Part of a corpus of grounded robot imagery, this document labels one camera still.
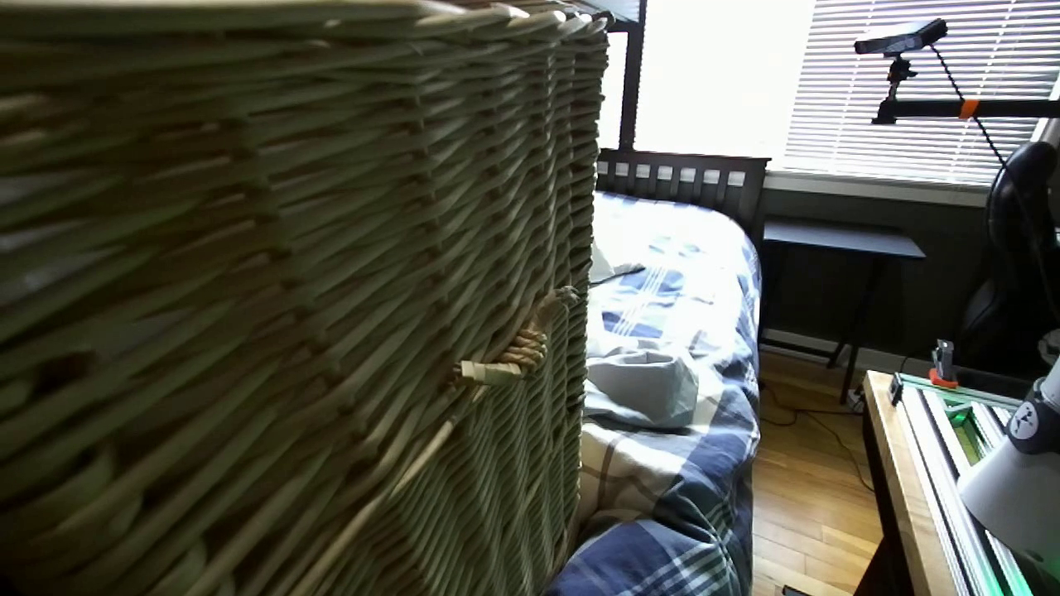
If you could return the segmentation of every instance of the bed frame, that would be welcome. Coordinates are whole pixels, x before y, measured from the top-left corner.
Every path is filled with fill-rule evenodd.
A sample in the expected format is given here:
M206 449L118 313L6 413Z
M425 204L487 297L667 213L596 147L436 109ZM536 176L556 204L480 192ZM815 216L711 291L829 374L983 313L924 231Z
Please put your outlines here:
M758 241L764 167L769 159L744 154L604 150L596 159L596 190L716 209Z

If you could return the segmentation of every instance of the wall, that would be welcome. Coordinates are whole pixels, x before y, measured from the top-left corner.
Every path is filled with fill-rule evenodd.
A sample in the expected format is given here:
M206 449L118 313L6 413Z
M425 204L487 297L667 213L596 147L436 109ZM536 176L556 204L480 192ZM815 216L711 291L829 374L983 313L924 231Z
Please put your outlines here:
M764 192L762 209L764 220L903 228L927 258L886 271L871 318L866 322L866 344L927 356L933 338L954 338L983 252L983 209L811 192ZM839 260L821 252L786 252L769 260L769 277L778 276L778 289L764 285L769 325L834 338L856 289L866 281L866 267Z

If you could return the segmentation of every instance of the bed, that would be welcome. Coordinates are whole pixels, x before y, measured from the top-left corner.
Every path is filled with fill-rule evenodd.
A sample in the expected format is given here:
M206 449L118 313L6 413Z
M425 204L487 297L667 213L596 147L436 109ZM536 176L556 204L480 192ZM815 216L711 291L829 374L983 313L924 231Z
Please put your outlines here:
M716 204L596 195L590 277L612 281L590 291L577 550L556 596L748 593L762 276L753 224Z

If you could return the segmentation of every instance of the bedspread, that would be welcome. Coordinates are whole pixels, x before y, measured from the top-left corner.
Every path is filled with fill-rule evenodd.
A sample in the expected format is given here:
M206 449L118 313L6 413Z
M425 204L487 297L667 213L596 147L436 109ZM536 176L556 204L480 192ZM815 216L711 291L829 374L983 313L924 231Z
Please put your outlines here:
M748 593L758 254L706 209L596 200L581 550L549 593Z

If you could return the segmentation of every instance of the woven wicker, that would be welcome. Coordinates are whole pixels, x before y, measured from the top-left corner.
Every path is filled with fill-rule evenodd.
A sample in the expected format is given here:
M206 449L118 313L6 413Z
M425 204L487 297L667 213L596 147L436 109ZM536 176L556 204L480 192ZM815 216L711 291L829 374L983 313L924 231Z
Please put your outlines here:
M0 36L0 577L541 593L600 25L51 0L0 3Z

